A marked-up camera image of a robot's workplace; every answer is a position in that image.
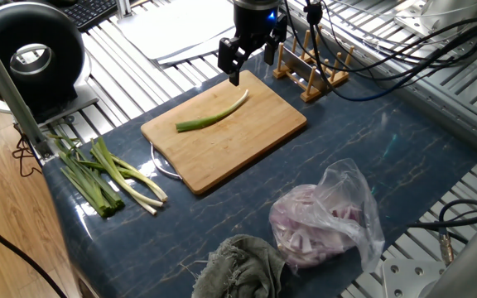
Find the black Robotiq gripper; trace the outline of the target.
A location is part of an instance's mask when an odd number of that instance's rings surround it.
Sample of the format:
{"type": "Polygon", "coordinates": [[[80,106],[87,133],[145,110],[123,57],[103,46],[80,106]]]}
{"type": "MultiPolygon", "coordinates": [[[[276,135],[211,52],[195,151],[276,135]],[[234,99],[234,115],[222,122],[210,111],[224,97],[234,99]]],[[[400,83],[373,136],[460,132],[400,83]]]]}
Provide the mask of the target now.
{"type": "Polygon", "coordinates": [[[234,2],[234,37],[219,41],[218,67],[239,85],[239,72],[251,53],[262,46],[264,62],[272,65],[275,51],[287,38],[287,15],[278,16],[280,2],[234,2]]]}

